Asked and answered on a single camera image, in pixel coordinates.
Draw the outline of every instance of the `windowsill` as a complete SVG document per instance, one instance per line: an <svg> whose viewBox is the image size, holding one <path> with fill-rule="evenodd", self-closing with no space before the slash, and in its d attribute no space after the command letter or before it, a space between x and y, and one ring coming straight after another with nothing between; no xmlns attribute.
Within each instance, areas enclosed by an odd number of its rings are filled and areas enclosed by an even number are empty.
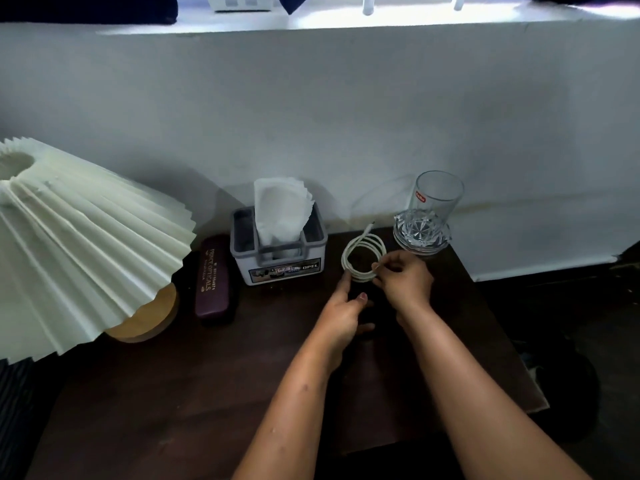
<svg viewBox="0 0 640 480"><path fill-rule="evenodd" d="M407 27L468 23L554 22L576 20L628 20L640 18L639 6L571 7L529 1L466 3L454 11L450 3L376 6L373 15L361 6L303 5L288 16L283 8L260 13L214 13L208 7L181 8L174 25L103 27L103 35L197 34L269 30L345 29L354 27Z"/></svg>

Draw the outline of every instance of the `forearm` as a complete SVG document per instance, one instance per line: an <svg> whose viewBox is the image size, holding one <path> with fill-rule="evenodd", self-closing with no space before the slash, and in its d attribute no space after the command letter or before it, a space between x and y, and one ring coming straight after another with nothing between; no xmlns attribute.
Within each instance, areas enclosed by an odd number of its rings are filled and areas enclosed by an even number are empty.
<svg viewBox="0 0 640 480"><path fill-rule="evenodd" d="M276 391L234 480L312 479L330 358L309 339Z"/></svg>
<svg viewBox="0 0 640 480"><path fill-rule="evenodd" d="M469 480L588 479L430 307L408 314L405 330Z"/></svg>

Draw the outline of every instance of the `wooden lamp base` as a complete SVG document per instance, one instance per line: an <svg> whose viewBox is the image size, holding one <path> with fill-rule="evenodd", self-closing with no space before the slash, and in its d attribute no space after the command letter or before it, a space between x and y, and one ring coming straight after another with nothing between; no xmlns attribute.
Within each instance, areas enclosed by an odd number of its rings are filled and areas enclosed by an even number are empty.
<svg viewBox="0 0 640 480"><path fill-rule="evenodd" d="M114 339L129 344L151 339L167 328L178 313L180 298L173 283L158 291L156 298L140 306L131 318L105 330Z"/></svg>

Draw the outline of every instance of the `glass base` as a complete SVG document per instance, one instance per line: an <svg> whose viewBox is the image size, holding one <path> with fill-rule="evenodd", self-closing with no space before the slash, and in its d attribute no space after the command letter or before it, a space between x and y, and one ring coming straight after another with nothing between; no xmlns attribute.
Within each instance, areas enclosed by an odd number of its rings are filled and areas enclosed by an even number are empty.
<svg viewBox="0 0 640 480"><path fill-rule="evenodd" d="M413 254L434 255L446 248L451 240L449 225L438 220L431 213L401 212L395 217L394 238L400 247Z"/></svg>

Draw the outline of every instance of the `sticker on tissue box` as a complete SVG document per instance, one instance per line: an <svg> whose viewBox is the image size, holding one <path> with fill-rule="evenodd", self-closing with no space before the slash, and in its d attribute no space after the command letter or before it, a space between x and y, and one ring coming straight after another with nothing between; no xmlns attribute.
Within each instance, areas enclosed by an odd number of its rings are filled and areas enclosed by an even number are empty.
<svg viewBox="0 0 640 480"><path fill-rule="evenodd" d="M251 276L252 283L263 283L265 281L281 280L283 278L292 278L293 276L317 273L320 271L320 259L321 258L316 258L291 264L283 264L281 266L250 269L249 275Z"/></svg>

